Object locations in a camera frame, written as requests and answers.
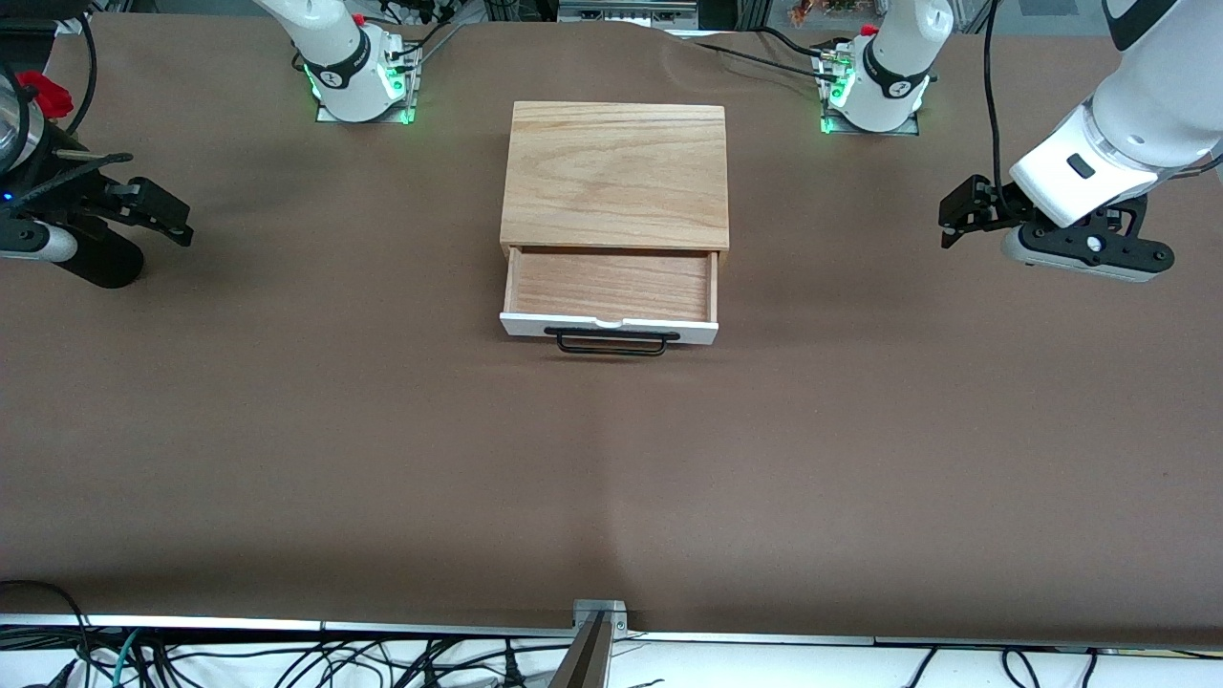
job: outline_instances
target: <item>red cap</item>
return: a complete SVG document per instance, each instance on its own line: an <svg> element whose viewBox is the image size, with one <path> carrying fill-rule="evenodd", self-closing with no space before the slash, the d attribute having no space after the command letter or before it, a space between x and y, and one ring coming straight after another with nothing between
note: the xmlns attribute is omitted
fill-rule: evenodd
<svg viewBox="0 0 1223 688"><path fill-rule="evenodd" d="M43 76L39 71L21 72L17 75L17 83L33 86L38 90L34 103L48 117L62 117L72 111L72 94L62 86Z"/></svg>

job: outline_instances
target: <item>drawer handle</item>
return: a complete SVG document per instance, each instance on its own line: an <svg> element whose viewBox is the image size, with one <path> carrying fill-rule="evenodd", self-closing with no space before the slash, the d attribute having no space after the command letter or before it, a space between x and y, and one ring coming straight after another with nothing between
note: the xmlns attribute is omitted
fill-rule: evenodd
<svg viewBox="0 0 1223 688"><path fill-rule="evenodd" d="M566 354L603 354L610 357L662 357L667 353L667 342L680 337L678 331L615 331L605 329L585 329L580 326L548 326L544 334L556 337L556 348ZM658 346L643 349L637 347L589 346L577 343L574 339L614 341L634 339L638 341L657 341Z"/></svg>

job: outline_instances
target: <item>teal cable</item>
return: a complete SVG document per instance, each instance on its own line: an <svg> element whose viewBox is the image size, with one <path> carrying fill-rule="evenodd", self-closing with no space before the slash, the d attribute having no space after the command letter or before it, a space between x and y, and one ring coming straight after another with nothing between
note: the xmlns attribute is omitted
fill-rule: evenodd
<svg viewBox="0 0 1223 688"><path fill-rule="evenodd" d="M139 628L132 631L127 635L127 640L124 640L124 646L119 649L119 659L115 660L115 675L110 677L110 688L119 688L122 686L121 676L124 673L124 662L127 660L127 653L131 651L132 643L136 640L136 634L139 632Z"/></svg>

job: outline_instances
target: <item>wooden box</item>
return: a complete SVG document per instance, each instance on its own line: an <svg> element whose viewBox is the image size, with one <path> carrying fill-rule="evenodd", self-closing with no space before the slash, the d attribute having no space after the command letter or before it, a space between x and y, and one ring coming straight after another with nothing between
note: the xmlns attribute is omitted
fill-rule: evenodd
<svg viewBox="0 0 1223 688"><path fill-rule="evenodd" d="M723 109L515 103L501 247L512 335L712 343L730 247Z"/></svg>

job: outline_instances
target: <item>brown tabletop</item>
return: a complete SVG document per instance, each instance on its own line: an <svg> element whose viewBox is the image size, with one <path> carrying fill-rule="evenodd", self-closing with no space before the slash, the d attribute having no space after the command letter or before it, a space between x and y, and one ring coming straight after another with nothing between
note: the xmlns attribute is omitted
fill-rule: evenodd
<svg viewBox="0 0 1223 688"><path fill-rule="evenodd" d="M191 203L196 243L124 230L148 268L119 291L0 264L5 577L94 612L563 626L614 598L640 629L1223 642L1218 180L1152 194L1178 257L1147 285L942 251L938 200L988 172L980 38L921 136L881 138L621 23L466 27L411 126L314 123L269 20L95 31L82 138ZM1115 64L998 39L1004 160ZM84 65L59 42L75 93ZM503 332L527 99L725 105L713 347Z"/></svg>

